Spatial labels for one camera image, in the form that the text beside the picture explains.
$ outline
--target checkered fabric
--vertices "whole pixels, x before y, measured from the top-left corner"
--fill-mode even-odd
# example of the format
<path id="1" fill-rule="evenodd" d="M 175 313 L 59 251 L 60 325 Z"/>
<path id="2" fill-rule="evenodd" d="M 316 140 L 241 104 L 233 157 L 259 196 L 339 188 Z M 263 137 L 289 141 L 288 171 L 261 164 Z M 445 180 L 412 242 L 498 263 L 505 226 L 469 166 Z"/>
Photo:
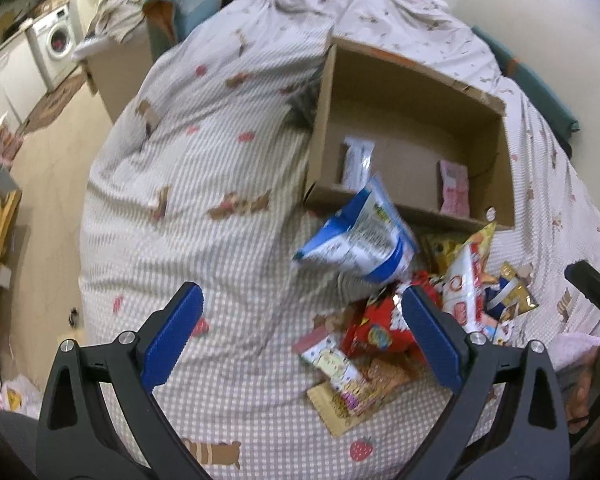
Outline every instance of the checkered fabric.
<path id="1" fill-rule="evenodd" d="M 320 64 L 331 31 L 506 102 L 516 228 L 496 234 L 488 270 L 497 273 L 504 260 L 531 264 L 541 305 L 522 318 L 516 342 L 549 343 L 600 320 L 562 276 L 582 258 L 600 270 L 600 213 L 544 119 L 444 2 L 237 0 L 164 54 L 116 121 L 91 168 L 80 237 L 93 344 L 138 329 L 185 280 L 202 287 L 205 330 L 154 393 L 216 479 L 391 478 L 450 395 L 425 373 L 371 420 L 333 438 L 305 394 L 320 377 L 290 351 L 315 315 L 363 295 L 357 283 L 292 264 L 322 221 L 302 208 L 311 131 L 288 120 L 286 100 Z M 149 137 L 138 112 L 143 100 L 158 121 Z M 165 186 L 164 218 L 152 221 Z M 213 219 L 209 210 L 222 211 L 232 197 L 246 205 L 244 214 Z M 262 197 L 268 205 L 253 206 Z M 107 397 L 121 436 L 140 456 L 110 390 Z M 355 462 L 350 446 L 363 437 L 373 451 Z M 240 443 L 231 447 L 239 462 L 223 456 L 230 446 L 216 446 L 232 442 Z"/>

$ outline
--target washing machine door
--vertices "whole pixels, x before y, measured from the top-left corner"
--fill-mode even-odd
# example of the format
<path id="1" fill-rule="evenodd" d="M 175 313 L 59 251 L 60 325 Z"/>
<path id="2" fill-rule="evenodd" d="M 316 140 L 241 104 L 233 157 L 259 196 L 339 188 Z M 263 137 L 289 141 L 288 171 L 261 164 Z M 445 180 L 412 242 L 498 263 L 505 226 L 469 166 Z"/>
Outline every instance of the washing machine door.
<path id="1" fill-rule="evenodd" d="M 56 23 L 46 35 L 46 52 L 51 59 L 64 59 L 71 55 L 73 41 L 67 22 Z"/>

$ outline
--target floor mat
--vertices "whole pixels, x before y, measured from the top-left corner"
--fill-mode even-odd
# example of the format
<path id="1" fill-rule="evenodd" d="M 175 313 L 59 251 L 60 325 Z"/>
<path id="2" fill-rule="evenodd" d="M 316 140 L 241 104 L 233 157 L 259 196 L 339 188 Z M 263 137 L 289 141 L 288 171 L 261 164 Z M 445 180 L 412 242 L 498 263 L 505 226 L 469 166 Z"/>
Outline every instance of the floor mat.
<path id="1" fill-rule="evenodd" d="M 78 72 L 60 83 L 52 94 L 44 96 L 30 113 L 22 134 L 35 132 L 55 121 L 85 81 L 87 76 L 84 72 Z"/>

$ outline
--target red snack bag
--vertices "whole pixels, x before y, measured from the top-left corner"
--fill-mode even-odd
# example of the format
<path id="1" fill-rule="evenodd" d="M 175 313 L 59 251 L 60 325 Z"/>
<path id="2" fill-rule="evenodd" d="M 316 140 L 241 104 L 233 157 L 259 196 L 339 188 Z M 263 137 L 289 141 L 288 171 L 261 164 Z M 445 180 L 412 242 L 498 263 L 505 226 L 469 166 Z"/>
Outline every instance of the red snack bag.
<path id="1" fill-rule="evenodd" d="M 402 293 L 408 285 L 389 285 L 377 298 L 369 298 L 360 325 L 356 327 L 350 352 L 405 352 L 415 343 L 402 316 Z"/>
<path id="2" fill-rule="evenodd" d="M 436 285 L 441 282 L 442 279 L 439 276 L 429 274 L 426 270 L 419 270 L 411 277 L 411 285 L 421 286 L 438 308 L 442 307 L 442 296 L 436 290 Z"/>

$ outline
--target snack pile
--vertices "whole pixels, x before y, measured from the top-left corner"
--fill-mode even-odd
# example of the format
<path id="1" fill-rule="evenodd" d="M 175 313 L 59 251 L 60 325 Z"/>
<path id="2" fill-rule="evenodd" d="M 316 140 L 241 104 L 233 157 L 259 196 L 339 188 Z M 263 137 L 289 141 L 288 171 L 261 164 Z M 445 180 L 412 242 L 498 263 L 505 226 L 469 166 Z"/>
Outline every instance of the snack pile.
<path id="1" fill-rule="evenodd" d="M 333 436 L 367 420 L 416 377 L 413 359 L 422 360 L 422 353 L 402 314 L 410 307 L 402 302 L 409 286 L 419 285 L 467 333 L 510 344 L 518 317 L 538 304 L 509 262 L 499 276 L 485 271 L 495 229 L 492 222 L 469 237 L 416 238 L 374 176 L 298 251 L 300 264 L 378 286 L 366 302 L 340 314 L 342 322 L 337 314 L 318 316 L 322 323 L 292 347 L 328 379 L 307 394 Z"/>

